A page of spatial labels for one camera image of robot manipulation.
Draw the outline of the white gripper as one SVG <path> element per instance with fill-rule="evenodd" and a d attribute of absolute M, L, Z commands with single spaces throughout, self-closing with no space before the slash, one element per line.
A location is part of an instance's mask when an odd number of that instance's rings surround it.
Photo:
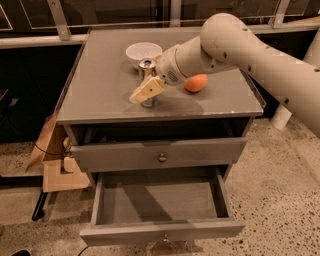
<path fill-rule="evenodd" d="M 183 82 L 183 75 L 179 71 L 176 61 L 175 45 L 162 53 L 156 61 L 156 73 L 158 76 L 148 75 L 134 90 L 129 100 L 132 103 L 142 103 L 164 91 L 165 83 L 176 86 Z"/>

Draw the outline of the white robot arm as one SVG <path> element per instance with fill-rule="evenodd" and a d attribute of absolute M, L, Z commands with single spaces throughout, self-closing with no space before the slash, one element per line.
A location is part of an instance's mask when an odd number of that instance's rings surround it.
<path fill-rule="evenodd" d="M 161 94 L 199 74 L 235 66 L 249 74 L 311 132 L 320 136 L 320 70 L 263 43 L 239 18 L 215 14 L 200 34 L 162 53 L 154 76 L 144 78 L 130 96 L 133 103 Z"/>

